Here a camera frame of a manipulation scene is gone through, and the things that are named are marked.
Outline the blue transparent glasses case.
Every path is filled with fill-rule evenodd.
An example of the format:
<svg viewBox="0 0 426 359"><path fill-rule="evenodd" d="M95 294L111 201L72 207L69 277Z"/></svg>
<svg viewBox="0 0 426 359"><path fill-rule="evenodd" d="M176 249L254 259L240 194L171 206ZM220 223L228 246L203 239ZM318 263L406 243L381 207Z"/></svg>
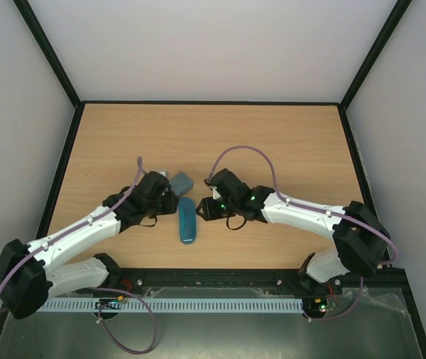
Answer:
<svg viewBox="0 0 426 359"><path fill-rule="evenodd" d="M182 197L178 205L179 238L182 244L190 245L197 238L197 214L194 201Z"/></svg>

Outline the green glasses case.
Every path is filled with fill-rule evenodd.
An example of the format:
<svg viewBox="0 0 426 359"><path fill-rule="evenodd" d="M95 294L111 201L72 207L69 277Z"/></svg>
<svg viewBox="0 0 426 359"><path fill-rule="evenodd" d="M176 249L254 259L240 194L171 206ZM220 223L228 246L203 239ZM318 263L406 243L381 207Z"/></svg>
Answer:
<svg viewBox="0 0 426 359"><path fill-rule="evenodd" d="M184 172L178 172L170 178L170 187L177 197L183 197L194 187L194 181Z"/></svg>

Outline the black metal frame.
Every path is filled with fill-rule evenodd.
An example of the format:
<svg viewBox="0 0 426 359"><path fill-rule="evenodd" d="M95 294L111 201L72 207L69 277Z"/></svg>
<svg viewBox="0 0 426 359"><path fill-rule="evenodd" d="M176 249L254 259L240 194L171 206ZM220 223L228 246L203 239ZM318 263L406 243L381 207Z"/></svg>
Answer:
<svg viewBox="0 0 426 359"><path fill-rule="evenodd" d="M46 200L46 205L43 210L40 224L37 230L39 235L47 232L48 226L52 222L55 206L58 201L60 194L61 185L64 181L65 173L67 171L68 161L72 153L72 149L75 143L75 138L78 133L78 128L81 123L81 116L83 115L84 108L88 105L87 100L79 99L75 92L67 73L65 72L57 54L55 53L45 31L42 28L31 4L28 1L15 1L15 6L19 11L24 23L28 27L32 36L34 37L40 50L49 62L49 66L57 76L64 92L67 94L70 102L73 105L74 113L70 122L70 127L67 133L66 140L63 145L62 153L57 165L52 185L49 191L49 196ZM368 181L365 166L359 153L359 147L356 139L354 139L353 130L351 128L351 122L347 116L347 109L354 100L354 97L362 87L363 82L368 78L369 73L380 57L381 52L386 47L389 39L394 34L398 24L404 18L410 7L409 1L397 1L394 4L390 14L388 15L384 25L382 26L378 36L373 42L373 45L368 51L365 60L362 62L357 74L354 76L351 85L349 86L344 98L341 102L336 102L333 107L337 108L339 118L341 120L343 132L345 134L345 140L348 144L348 150L351 155L351 161L354 166L359 189L363 200L365 200L366 206L374 212L376 210L373 197L371 194L371 185ZM280 269L148 269L146 273L148 275L158 275L162 283L175 283L178 284L181 278L187 277L201 277L210 280L217 287L225 287L229 284L237 282L240 277L251 279L254 283L257 283L260 278L270 278L273 274L279 274ZM410 288L410 282L407 279L407 274L403 269L396 268L392 265L388 265L384 270L380 271L373 279L370 284L373 287L382 288L401 288L406 308L412 316L412 327L414 335L417 340L419 349L422 357L426 358L426 333L420 318L419 310L417 308L413 292Z"/></svg>

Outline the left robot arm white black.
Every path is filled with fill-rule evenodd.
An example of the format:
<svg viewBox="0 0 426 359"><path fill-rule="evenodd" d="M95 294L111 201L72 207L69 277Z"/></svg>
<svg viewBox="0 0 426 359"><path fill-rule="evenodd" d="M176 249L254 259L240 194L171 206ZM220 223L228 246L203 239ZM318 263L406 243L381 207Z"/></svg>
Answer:
<svg viewBox="0 0 426 359"><path fill-rule="evenodd" d="M70 260L145 218L175 213L178 203L168 178L150 171L70 226L27 244L18 239L7 243L0 255L0 312L24 319L50 298L78 289L115 287L122 271L108 254L80 263Z"/></svg>

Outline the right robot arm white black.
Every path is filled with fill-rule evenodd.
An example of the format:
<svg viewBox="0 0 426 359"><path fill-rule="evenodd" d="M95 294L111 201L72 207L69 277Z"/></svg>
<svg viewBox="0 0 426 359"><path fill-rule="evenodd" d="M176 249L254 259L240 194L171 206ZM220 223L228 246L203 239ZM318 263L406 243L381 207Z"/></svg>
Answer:
<svg viewBox="0 0 426 359"><path fill-rule="evenodd" d="M212 195L196 208L204 221L239 216L244 222L296 227L333 243L328 250L311 253L298 269L297 284L307 292L317 292L345 274L372 277L383 262L390 235L363 203L328 206L288 197L263 185L251 188L226 168L206 180L206 185Z"/></svg>

